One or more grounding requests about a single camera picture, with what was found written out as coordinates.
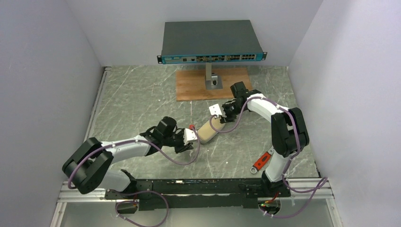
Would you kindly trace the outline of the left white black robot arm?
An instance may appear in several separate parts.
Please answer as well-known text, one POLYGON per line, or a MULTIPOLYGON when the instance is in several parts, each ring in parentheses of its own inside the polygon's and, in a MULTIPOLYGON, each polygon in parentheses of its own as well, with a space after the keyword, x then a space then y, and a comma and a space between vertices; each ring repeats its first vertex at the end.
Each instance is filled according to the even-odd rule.
POLYGON ((182 166, 182 162, 169 157, 162 148, 174 148, 178 154, 193 149, 195 141, 199 141, 199 136, 194 126, 178 128, 174 118, 165 116, 158 125, 133 138, 118 141, 88 138, 63 164, 62 171, 68 177, 68 188, 77 189, 81 194, 104 188, 128 195, 137 192, 137 180, 127 170, 110 170, 111 165, 159 152, 169 161, 182 166))

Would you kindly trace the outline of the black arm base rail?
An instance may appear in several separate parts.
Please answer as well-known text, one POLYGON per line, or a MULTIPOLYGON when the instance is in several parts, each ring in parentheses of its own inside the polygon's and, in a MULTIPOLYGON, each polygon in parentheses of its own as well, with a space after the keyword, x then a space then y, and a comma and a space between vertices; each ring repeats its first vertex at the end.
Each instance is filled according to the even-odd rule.
POLYGON ((290 190, 282 183, 261 178, 221 179, 138 179, 133 189, 123 193, 108 189, 107 200, 132 200, 140 211, 165 208, 242 207, 256 209, 260 202, 289 198, 290 190))

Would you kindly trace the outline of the beige umbrella case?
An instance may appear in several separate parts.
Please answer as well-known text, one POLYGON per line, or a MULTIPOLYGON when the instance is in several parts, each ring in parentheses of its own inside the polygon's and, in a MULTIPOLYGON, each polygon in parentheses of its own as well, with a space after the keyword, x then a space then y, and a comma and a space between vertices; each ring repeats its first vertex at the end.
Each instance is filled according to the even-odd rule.
MULTIPOLYGON (((218 131, 222 131, 225 126, 225 123, 220 122, 220 118, 212 118, 211 122, 213 127, 218 131)), ((209 120, 197 130, 197 133, 202 144, 209 142, 218 134, 218 132, 211 127, 209 120)))

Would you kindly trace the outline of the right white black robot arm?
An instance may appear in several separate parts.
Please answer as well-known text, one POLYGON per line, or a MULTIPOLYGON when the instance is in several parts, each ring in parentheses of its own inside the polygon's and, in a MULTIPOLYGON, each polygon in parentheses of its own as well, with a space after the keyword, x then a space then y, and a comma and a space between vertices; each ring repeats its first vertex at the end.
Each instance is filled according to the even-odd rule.
POLYGON ((298 107, 288 108, 268 99, 260 91, 248 90, 243 82, 231 87, 233 100, 222 105, 221 123, 239 123, 244 111, 257 113, 271 125, 273 154, 270 164, 262 173, 261 189, 267 194, 276 194, 285 187, 284 175, 289 160, 309 144, 302 111, 298 107))

